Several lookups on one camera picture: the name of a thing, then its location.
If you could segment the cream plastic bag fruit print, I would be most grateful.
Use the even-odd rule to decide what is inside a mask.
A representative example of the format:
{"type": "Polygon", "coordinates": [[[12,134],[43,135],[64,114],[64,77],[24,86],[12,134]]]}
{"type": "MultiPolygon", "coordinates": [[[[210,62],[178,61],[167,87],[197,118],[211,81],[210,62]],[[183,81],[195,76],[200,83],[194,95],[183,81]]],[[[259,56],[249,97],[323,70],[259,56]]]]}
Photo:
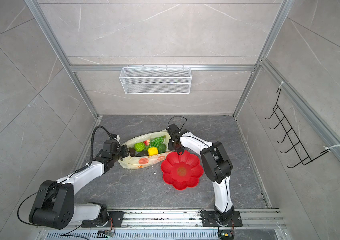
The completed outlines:
{"type": "MultiPolygon", "coordinates": [[[[166,147],[168,147],[168,141],[170,140],[170,136],[167,130],[141,135],[139,137],[128,140],[127,142],[123,143],[123,145],[127,145],[128,148],[134,148],[134,144],[136,143],[144,142],[146,140],[161,136],[165,136],[163,144],[165,144],[166,147]]],[[[118,160],[118,162],[125,169],[131,170],[142,169],[153,164],[159,163],[161,161],[164,161],[167,155],[170,153],[169,149],[167,148],[165,153],[158,154],[155,156],[149,156],[147,152],[148,149],[149,146],[146,146],[145,150],[143,150],[142,152],[136,152],[135,157],[128,156],[118,160]]]]}

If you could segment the red flower-shaped plastic bowl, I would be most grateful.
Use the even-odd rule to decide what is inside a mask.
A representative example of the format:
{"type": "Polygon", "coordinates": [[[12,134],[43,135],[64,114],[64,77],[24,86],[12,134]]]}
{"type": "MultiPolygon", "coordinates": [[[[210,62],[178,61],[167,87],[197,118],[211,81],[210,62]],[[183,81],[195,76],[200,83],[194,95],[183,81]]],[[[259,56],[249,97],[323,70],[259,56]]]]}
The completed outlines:
{"type": "Polygon", "coordinates": [[[199,184],[204,169],[197,155],[184,151],[181,155],[172,152],[161,163],[162,178],[176,190],[194,188],[199,184]]]}

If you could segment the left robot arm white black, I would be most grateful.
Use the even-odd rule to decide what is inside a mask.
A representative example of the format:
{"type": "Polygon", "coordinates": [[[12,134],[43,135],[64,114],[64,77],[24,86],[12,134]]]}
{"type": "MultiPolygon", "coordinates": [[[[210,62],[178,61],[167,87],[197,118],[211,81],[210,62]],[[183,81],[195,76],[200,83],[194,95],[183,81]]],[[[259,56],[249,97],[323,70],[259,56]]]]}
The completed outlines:
{"type": "Polygon", "coordinates": [[[58,230],[75,222],[97,227],[106,225],[110,216],[105,204],[76,204],[74,196],[91,181],[108,172],[115,162],[127,156],[127,145],[120,145],[117,139],[107,140],[92,162],[66,177],[43,182],[31,207],[29,222],[58,230]]]}

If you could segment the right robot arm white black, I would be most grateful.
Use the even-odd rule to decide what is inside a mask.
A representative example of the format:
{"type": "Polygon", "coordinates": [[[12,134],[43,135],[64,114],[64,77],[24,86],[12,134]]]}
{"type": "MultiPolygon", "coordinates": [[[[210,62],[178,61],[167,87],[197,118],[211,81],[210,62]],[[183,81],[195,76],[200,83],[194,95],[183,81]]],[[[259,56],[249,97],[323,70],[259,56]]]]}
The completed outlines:
{"type": "Polygon", "coordinates": [[[205,141],[176,124],[169,125],[166,130],[171,137],[169,144],[172,152],[180,154],[188,148],[200,155],[204,172],[213,183],[216,219],[220,225],[227,225],[235,212],[230,194],[233,165],[223,144],[205,141]]]}

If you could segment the dark green fake fruit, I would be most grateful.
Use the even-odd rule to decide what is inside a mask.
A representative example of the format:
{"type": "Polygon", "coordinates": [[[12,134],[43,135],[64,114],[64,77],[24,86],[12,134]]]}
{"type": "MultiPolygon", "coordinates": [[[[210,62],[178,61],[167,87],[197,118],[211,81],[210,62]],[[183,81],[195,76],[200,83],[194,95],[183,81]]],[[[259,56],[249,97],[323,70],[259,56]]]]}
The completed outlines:
{"type": "Polygon", "coordinates": [[[158,150],[158,153],[159,153],[159,154],[162,154],[162,153],[165,153],[165,152],[166,152],[167,147],[166,147],[165,144],[160,144],[160,145],[158,145],[157,150],[158,150]]]}

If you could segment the green grape bunch fake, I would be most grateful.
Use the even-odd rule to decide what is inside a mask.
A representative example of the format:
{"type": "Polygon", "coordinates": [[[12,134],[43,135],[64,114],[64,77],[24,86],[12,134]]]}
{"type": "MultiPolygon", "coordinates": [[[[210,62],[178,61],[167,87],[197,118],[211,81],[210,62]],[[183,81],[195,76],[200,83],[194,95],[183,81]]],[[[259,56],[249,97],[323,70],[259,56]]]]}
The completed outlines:
{"type": "Polygon", "coordinates": [[[149,148],[157,148],[164,143],[165,136],[150,139],[149,148]]]}

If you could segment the dark avocado fake fruit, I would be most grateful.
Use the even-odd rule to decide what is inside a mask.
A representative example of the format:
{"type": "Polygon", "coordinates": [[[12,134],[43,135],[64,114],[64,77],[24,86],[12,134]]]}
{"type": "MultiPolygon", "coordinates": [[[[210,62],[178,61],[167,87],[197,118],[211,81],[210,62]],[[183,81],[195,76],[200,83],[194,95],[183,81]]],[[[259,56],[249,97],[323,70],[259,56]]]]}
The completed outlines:
{"type": "Polygon", "coordinates": [[[136,150],[135,150],[134,148],[128,148],[128,150],[129,150],[129,155],[130,155],[131,157],[135,157],[135,155],[136,155],[136,150]]]}

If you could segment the yellow bell pepper fake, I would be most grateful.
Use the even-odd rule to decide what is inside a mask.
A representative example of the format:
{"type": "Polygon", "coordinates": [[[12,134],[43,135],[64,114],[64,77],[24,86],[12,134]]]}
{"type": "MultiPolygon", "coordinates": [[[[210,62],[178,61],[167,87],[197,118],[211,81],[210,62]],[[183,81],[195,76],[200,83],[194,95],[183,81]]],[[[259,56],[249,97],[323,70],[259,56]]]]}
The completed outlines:
{"type": "Polygon", "coordinates": [[[151,147],[147,150],[149,156],[155,156],[159,154],[158,148],[151,147]]]}

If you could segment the red strawberry fake fruit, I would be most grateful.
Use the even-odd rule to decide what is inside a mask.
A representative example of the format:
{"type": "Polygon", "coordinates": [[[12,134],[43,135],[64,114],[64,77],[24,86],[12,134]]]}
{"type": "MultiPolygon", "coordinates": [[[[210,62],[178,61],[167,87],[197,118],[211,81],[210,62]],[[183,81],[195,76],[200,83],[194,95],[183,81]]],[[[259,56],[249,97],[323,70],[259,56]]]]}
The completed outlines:
{"type": "Polygon", "coordinates": [[[150,139],[143,142],[146,146],[150,145],[150,139]]]}

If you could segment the green custard apple fake fruit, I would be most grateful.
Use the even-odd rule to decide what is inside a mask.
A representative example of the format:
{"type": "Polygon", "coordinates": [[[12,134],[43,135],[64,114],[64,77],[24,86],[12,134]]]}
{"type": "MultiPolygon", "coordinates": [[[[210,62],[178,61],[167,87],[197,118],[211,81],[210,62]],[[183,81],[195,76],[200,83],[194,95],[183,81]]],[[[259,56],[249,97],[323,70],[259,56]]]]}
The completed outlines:
{"type": "Polygon", "coordinates": [[[146,145],[144,142],[134,144],[134,149],[136,152],[142,152],[143,150],[145,150],[145,148],[146,148],[146,145]]]}

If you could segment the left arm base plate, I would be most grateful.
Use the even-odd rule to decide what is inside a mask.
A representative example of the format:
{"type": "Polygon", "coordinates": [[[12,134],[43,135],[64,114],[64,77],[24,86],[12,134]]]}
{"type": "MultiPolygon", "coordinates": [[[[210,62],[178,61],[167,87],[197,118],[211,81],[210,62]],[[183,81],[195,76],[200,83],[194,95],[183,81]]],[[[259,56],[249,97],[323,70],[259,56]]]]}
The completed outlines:
{"type": "Polygon", "coordinates": [[[120,228],[124,217],[123,211],[107,212],[105,216],[98,217],[95,220],[83,221],[81,226],[83,228],[120,228]]]}

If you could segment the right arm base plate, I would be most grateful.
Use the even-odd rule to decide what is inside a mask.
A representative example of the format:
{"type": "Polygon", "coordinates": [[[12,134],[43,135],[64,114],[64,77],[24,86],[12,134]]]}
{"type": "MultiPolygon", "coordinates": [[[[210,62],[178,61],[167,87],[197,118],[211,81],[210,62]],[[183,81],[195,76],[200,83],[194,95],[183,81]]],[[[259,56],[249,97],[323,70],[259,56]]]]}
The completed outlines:
{"type": "Polygon", "coordinates": [[[229,210],[221,214],[219,211],[200,210],[203,227],[242,227],[242,217],[239,211],[229,210]]]}

